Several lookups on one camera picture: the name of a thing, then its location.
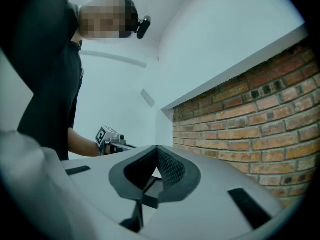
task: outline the black shirt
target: black shirt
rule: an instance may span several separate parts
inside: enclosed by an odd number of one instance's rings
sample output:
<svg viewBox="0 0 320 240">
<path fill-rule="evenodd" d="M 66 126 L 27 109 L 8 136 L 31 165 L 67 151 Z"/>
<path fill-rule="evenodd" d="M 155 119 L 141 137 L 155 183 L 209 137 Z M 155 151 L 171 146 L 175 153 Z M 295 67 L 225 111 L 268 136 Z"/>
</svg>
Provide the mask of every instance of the black shirt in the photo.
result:
<svg viewBox="0 0 320 240">
<path fill-rule="evenodd" d="M 20 15 L 13 45 L 6 52 L 33 92 L 18 131 L 68 160 L 68 128 L 73 128 L 82 84 L 81 47 L 71 39 L 79 8 L 69 0 L 30 0 Z"/>
</svg>

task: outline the person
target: person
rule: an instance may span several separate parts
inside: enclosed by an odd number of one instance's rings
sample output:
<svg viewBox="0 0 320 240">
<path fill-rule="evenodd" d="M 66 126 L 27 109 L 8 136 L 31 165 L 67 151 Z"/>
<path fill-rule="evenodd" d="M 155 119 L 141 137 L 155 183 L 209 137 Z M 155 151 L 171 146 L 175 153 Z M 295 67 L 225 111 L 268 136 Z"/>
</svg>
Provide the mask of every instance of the person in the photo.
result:
<svg viewBox="0 0 320 240">
<path fill-rule="evenodd" d="M 68 151 L 98 156 L 97 144 L 73 129 L 84 76 L 79 51 L 83 40 L 130 37 L 139 23 L 135 4 L 29 0 L 17 22 L 15 38 L 3 51 L 33 92 L 18 132 L 55 150 L 60 160 L 69 159 Z M 109 146 L 104 154 L 110 154 Z"/>
</svg>

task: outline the black hair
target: black hair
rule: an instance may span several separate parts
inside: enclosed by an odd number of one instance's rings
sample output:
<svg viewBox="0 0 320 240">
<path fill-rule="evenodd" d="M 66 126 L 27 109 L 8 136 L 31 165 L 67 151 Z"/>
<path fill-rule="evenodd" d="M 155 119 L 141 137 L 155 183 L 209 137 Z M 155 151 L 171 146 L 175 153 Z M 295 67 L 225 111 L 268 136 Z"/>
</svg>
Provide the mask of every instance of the black hair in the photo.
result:
<svg viewBox="0 0 320 240">
<path fill-rule="evenodd" d="M 124 0 L 125 24 L 124 31 L 119 32 L 119 38 L 128 38 L 139 27 L 139 15 L 132 0 Z"/>
</svg>

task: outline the earpiece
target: earpiece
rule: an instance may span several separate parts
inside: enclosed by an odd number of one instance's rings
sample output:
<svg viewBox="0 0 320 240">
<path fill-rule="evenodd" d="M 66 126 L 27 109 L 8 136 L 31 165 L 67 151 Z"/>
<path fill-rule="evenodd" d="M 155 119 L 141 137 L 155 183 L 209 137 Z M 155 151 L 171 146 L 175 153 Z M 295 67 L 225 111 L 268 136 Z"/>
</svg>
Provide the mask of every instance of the earpiece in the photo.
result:
<svg viewBox="0 0 320 240">
<path fill-rule="evenodd" d="M 136 36 L 138 37 L 138 39 L 144 38 L 150 25 L 151 25 L 151 17 L 150 16 L 145 16 L 144 19 L 138 23 L 138 28 L 135 32 L 135 33 L 137 33 Z"/>
</svg>

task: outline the brick wall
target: brick wall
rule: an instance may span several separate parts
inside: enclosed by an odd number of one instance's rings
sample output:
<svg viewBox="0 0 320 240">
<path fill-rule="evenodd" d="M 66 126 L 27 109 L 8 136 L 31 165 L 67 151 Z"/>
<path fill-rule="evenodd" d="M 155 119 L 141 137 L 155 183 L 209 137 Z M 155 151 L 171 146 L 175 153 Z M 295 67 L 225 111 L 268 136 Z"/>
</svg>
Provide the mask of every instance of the brick wall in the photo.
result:
<svg viewBox="0 0 320 240">
<path fill-rule="evenodd" d="M 174 109 L 174 147 L 228 161 L 284 206 L 319 164 L 320 74 L 308 40 Z"/>
</svg>

